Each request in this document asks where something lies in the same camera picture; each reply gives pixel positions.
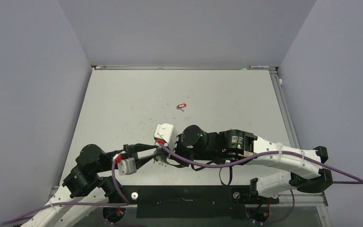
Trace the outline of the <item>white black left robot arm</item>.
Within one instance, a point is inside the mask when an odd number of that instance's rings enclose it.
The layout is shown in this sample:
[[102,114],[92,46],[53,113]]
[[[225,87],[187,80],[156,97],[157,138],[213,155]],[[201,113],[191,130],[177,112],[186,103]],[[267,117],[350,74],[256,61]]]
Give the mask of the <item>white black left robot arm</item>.
[[32,217],[25,227],[54,227],[70,221],[70,216],[82,218],[96,207],[124,207],[137,200],[136,193],[127,195],[116,175],[130,175],[151,159],[138,153],[157,148],[156,145],[132,144],[123,149],[104,152],[99,146],[89,144],[76,158],[76,166],[62,182],[51,200],[41,208],[28,212],[21,218]]

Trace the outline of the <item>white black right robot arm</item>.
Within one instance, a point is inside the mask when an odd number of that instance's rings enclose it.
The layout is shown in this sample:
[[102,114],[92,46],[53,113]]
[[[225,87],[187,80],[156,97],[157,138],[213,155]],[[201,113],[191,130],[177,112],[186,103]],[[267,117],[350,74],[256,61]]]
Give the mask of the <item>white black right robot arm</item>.
[[246,131],[205,132],[196,125],[187,127],[181,134],[171,124],[158,126],[155,140],[167,157],[184,166],[274,168],[275,173],[254,174],[251,178],[248,196],[253,202],[276,198],[279,193],[294,189],[321,193],[333,184],[332,173],[324,166],[328,159],[324,147],[292,148]]

